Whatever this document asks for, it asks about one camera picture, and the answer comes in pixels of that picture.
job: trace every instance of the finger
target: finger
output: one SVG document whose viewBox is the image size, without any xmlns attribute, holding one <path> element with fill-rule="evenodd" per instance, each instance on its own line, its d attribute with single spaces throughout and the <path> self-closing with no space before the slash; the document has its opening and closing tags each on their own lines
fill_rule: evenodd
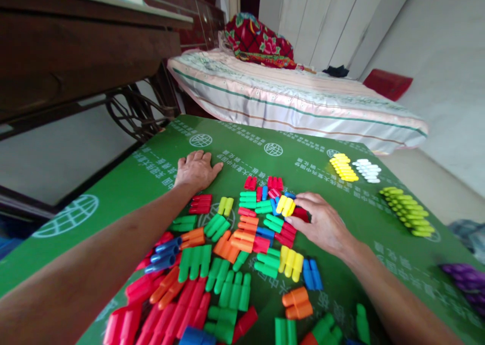
<svg viewBox="0 0 485 345">
<path fill-rule="evenodd" d="M 202 160 L 210 163 L 211 162 L 211 157 L 212 157 L 212 154 L 210 152 L 207 152 L 207 153 L 205 153 L 202 156 Z"/>
<path fill-rule="evenodd" d="M 296 216 L 287 216 L 284 220 L 292 227 L 294 227 L 296 230 L 301 231 L 304 236 L 308 236 L 310 234 L 312 224 L 306 223 L 305 221 L 303 221 L 302 219 Z"/>
<path fill-rule="evenodd" d="M 204 151 L 200 150 L 200 151 L 197 151 L 194 156 L 193 156 L 193 160 L 194 161 L 198 161 L 199 159 L 202 159 L 202 156 L 204 155 Z"/>
<path fill-rule="evenodd" d="M 193 161 L 193 157 L 196 155 L 196 152 L 190 152 L 187 156 L 187 160 L 186 160 L 186 163 L 189 163 L 189 162 L 192 162 Z"/>
<path fill-rule="evenodd" d="M 222 170 L 222 167 L 224 167 L 224 163 L 222 162 L 216 163 L 214 167 L 212 167 L 212 174 L 214 175 L 214 178 L 217 177 L 219 172 Z"/>
<path fill-rule="evenodd" d="M 325 199 L 317 193 L 314 192 L 302 192 L 297 195 L 298 199 L 307 199 L 315 202 L 316 204 L 326 203 Z"/>
<path fill-rule="evenodd" d="M 185 157 L 182 157 L 178 160 L 177 166 L 178 169 L 181 169 L 185 165 Z"/>
</svg>

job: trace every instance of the mattress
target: mattress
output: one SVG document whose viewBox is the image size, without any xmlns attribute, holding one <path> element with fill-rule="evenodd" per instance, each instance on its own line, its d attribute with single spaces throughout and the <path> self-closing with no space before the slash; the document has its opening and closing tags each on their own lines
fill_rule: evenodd
<svg viewBox="0 0 485 345">
<path fill-rule="evenodd" d="M 205 111 L 237 124 L 364 143 L 375 154 L 422 144 L 428 126 L 358 81 L 274 69 L 215 49 L 187 51 L 169 71 Z"/>
</svg>

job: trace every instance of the bed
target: bed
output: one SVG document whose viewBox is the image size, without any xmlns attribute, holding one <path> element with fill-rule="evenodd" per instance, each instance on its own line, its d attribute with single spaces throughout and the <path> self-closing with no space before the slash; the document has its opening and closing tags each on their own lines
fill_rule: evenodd
<svg viewBox="0 0 485 345">
<path fill-rule="evenodd" d="M 358 81 L 243 62 L 232 51 L 186 51 L 168 69 L 222 121 L 364 143 L 378 155 L 422 144 L 428 126 Z"/>
</svg>

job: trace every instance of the floor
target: floor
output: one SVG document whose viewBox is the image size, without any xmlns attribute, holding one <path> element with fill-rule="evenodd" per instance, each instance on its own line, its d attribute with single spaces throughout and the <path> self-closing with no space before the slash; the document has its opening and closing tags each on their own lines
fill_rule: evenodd
<svg viewBox="0 0 485 345">
<path fill-rule="evenodd" d="M 401 150 L 379 158 L 443 224 L 457 219 L 485 222 L 485 199 L 422 151 Z"/>
</svg>

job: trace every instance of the right hand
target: right hand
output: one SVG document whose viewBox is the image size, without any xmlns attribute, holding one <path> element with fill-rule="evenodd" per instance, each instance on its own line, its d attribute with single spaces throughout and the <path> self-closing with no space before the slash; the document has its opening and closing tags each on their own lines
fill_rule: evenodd
<svg viewBox="0 0 485 345">
<path fill-rule="evenodd" d="M 322 196 L 312 192 L 299 193 L 295 204 L 312 215 L 311 223 L 296 216 L 285 220 L 320 248 L 341 258 L 344 250 L 356 239 L 347 230 L 338 212 Z"/>
</svg>

